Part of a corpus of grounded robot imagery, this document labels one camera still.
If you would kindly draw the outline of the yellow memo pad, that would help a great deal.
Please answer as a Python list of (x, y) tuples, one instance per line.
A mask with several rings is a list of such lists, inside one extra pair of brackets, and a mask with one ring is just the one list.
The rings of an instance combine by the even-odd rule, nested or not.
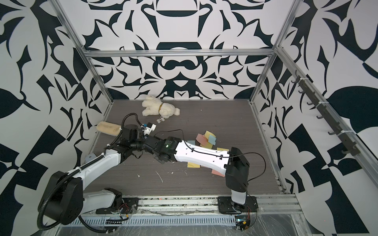
[(200, 168), (201, 166), (198, 165), (198, 164), (188, 162), (187, 167), (188, 168)]

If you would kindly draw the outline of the torn pink memo page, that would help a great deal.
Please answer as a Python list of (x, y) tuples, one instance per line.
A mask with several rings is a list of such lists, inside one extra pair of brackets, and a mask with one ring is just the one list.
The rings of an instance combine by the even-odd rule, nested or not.
[(196, 139), (195, 139), (202, 147), (207, 146), (209, 144), (208, 139), (202, 135), (198, 134)]

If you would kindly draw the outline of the torn yellow memo page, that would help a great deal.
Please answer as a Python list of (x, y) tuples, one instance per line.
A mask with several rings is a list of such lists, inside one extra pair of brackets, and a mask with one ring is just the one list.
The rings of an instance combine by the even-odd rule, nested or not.
[(216, 136), (213, 133), (206, 131), (204, 137), (207, 140), (205, 147), (208, 149), (212, 149), (212, 147), (216, 144)]

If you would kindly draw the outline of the torn blue memo page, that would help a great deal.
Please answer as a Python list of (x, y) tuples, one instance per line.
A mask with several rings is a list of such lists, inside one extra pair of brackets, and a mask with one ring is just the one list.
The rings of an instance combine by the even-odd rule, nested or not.
[(213, 136), (213, 135), (209, 135), (208, 137), (208, 142), (212, 145), (215, 145), (216, 144), (216, 137)]

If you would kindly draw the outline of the large pink memo pad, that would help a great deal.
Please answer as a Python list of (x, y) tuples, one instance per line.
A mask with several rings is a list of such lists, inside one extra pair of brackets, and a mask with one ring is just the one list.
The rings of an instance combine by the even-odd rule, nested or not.
[(222, 173), (220, 173), (220, 172), (218, 172), (218, 171), (216, 171), (216, 170), (212, 170), (212, 172), (211, 172), (213, 175), (216, 175), (216, 176), (220, 176), (220, 177), (225, 177), (225, 175), (224, 174), (222, 174)]

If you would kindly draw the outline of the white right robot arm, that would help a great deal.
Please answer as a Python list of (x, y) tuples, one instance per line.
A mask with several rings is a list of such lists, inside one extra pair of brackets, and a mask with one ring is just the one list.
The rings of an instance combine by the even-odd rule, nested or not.
[(225, 176), (225, 184), (231, 190), (231, 202), (238, 207), (246, 205), (250, 163), (240, 149), (214, 150), (180, 138), (161, 139), (149, 135), (143, 137), (142, 143), (143, 150), (153, 154), (160, 163), (188, 162), (219, 172)]

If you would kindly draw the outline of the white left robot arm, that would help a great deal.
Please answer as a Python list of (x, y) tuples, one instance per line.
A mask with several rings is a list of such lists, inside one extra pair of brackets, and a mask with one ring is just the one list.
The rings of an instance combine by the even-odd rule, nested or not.
[(87, 194), (84, 190), (106, 171), (124, 162), (135, 150), (141, 150), (141, 139), (154, 128), (151, 123), (123, 126), (101, 155), (68, 172), (54, 173), (38, 205), (38, 228), (50, 230), (59, 224), (70, 224), (81, 214), (96, 208), (119, 207), (122, 196), (116, 190)]

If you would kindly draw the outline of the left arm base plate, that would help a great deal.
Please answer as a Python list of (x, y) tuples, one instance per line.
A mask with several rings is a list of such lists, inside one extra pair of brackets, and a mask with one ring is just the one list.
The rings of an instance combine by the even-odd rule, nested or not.
[(108, 208), (100, 208), (95, 211), (96, 214), (118, 213), (128, 214), (138, 209), (138, 197), (121, 198), (116, 197), (112, 205)]

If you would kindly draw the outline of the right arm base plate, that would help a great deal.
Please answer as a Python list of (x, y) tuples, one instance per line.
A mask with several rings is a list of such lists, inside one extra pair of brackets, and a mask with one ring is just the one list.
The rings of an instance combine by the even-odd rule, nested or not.
[(230, 196), (219, 196), (217, 198), (218, 211), (221, 214), (241, 214), (251, 213), (258, 211), (257, 199), (254, 196), (246, 196), (246, 202), (244, 205), (239, 205), (231, 200)]

